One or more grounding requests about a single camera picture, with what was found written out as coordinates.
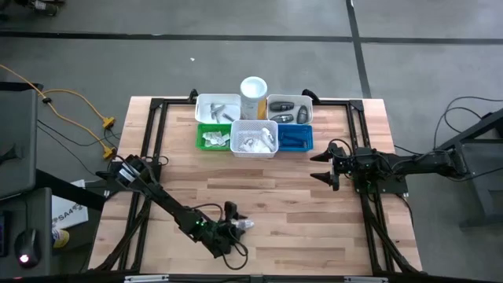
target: red light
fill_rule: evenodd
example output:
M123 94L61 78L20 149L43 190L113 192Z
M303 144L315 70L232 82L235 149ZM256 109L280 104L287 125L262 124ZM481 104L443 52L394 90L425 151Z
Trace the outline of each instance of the red light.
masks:
M29 258L27 255L22 255L19 260L22 262L22 263L27 263Z

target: plastic bin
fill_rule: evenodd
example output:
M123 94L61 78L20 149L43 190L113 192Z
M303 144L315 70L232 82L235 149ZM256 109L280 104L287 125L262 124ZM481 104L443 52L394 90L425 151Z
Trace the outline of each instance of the plastic bin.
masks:
M307 152L312 150L313 127L311 125L278 124L277 136L279 140L279 151Z
M207 132L214 132L214 131L222 132L222 135L230 134L231 127L232 127L231 124L202 124L202 123L200 123L197 126L196 147L201 150L219 150L219 151L230 150L230 145L221 146L221 147L204 146L204 143L206 142L206 140L203 138L203 134L207 133Z
M239 149L245 138L261 138L264 127L270 131L274 138L275 148L271 153L249 153ZM235 157L273 158L278 147L276 122L265 120L239 120L233 122L230 131L230 150Z
M277 101L285 101L285 102L293 102L295 107L292 110L284 111L284 112L271 112L269 108L269 104ZM293 121L287 124L297 124L297 114L299 113L299 109L302 105L307 107L307 123L313 122L313 100L310 97L305 95L283 95L283 94L271 94L267 97L267 119L271 119L276 115L281 114L292 114Z
M232 121L224 118L225 113L234 120L241 118L241 96L239 94L200 94L196 102L196 120L201 123L216 124L217 120L211 118L211 103L218 107L226 107L218 112L218 121L222 124L231 124Z

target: crumpled paper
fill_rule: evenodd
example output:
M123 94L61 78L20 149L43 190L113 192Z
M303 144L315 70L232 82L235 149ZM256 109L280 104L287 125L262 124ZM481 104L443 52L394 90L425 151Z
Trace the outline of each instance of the crumpled paper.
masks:
M245 138L239 148L248 153L271 153L275 150L274 138L269 130L263 128L260 138Z
M227 142L230 140L229 134L224 134L222 132L206 132L203 133L203 138L206 140L204 146L226 146Z

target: wooden table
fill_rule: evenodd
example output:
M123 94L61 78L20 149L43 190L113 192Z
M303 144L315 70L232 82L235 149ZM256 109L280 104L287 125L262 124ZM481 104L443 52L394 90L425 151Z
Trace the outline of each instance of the wooden table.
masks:
M131 98L119 155L140 154L150 99ZM363 100L363 104L372 147L394 152L384 102L368 99ZM163 167L161 184L185 205L223 204L225 200L235 202L238 211L255 222L255 226L242 237L250 259L244 269L229 270L222 258L213 259L201 243L193 243L178 230L169 214L153 204L141 272L371 274L362 208L352 183L342 177L340 190L333 192L331 187L309 176L309 173L329 170L328 163L309 161L311 156L326 149L329 140L343 138L349 141L346 113L342 107L314 107L312 126L314 150L308 153L278 152L269 160L241 159L233 157L231 152L197 149L194 106L170 106L161 149L161 155L169 157L170 162ZM152 138L150 149L153 149L154 140ZM90 268L101 263L122 237L130 198L131 193L119 193L105 204ZM394 195L383 195L383 206L390 238L420 270L409 211ZM218 217L214 208L204 208L203 211L212 218ZM380 241L376 242L380 263L384 266L382 245ZM134 248L131 250L130 262ZM235 251L228 255L228 259L233 266L243 262Z

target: computer mouse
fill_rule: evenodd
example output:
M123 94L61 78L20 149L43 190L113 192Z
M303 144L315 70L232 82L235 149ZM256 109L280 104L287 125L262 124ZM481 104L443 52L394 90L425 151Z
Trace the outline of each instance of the computer mouse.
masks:
M32 268L39 264L40 245L37 230L26 229L17 235L14 242L14 253L17 262L24 268Z

